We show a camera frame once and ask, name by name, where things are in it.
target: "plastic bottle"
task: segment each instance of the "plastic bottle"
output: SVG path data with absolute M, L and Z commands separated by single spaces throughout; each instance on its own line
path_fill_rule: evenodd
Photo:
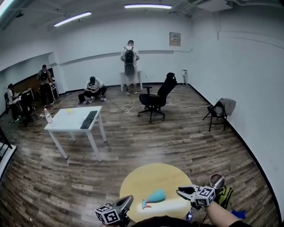
M 49 124 L 52 123 L 52 116 L 46 108 L 44 108 L 44 115 Z

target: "ceiling light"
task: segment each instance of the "ceiling light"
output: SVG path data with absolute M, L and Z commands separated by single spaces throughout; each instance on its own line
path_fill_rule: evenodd
M 82 13 L 82 14 L 79 14 L 79 15 L 76 15 L 76 16 L 73 16 L 73 17 L 70 17 L 70 18 L 68 18 L 68 19 L 66 19 L 66 20 L 63 20 L 63 21 L 61 21 L 61 22 L 59 22 L 59 23 L 56 23 L 56 24 L 54 25 L 54 27 L 58 27 L 58 26 L 60 26 L 60 25 L 62 25 L 62 24 L 69 23 L 69 22 L 71 22 L 71 21 L 73 21 L 73 20 L 77 20 L 77 19 L 79 19 L 79 18 L 82 18 L 82 17 L 85 17 L 85 16 L 89 16 L 89 15 L 91 15 L 91 14 L 92 14 L 91 12 L 85 12 L 85 13 Z
M 129 8 L 161 8 L 161 9 L 171 9 L 171 5 L 162 5 L 162 4 L 129 4 L 124 6 L 125 9 Z
M 0 5 L 0 17 L 14 0 L 4 0 Z

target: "round wooden table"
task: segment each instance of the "round wooden table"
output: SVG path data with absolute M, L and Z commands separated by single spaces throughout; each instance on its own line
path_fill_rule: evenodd
M 162 163 L 141 166 L 131 172 L 122 183 L 120 198 L 133 195 L 134 201 L 128 216 L 139 222 L 155 216 L 184 218 L 191 208 L 190 202 L 177 195 L 179 186 L 192 184 L 188 176 L 180 169 Z M 163 189 L 166 199 L 160 203 L 149 204 L 152 208 L 142 209 L 142 200 L 155 191 Z

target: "ceiling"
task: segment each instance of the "ceiling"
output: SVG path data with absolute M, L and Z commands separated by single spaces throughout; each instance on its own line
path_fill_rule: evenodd
M 51 30 L 53 29 L 53 24 L 82 12 L 91 11 L 91 17 L 119 14 L 125 12 L 125 4 L 137 3 L 169 4 L 173 6 L 170 11 L 161 9 L 147 10 L 164 12 L 165 14 L 192 16 L 202 10 L 196 7 L 196 5 L 205 1 L 208 0 L 14 0 L 10 8 L 0 19 L 0 30 L 6 30 L 15 20 L 20 20 L 21 24 L 29 26 L 33 30 L 40 27 L 46 27 L 48 30 Z M 279 4 L 278 0 L 230 1 L 235 1 L 243 5 L 249 5 L 251 3 Z

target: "shorts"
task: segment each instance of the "shorts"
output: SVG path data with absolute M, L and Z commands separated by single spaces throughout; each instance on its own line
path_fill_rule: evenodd
M 132 83 L 133 84 L 139 83 L 137 67 L 134 67 L 134 75 L 132 77 L 126 76 L 126 85 L 129 86 Z

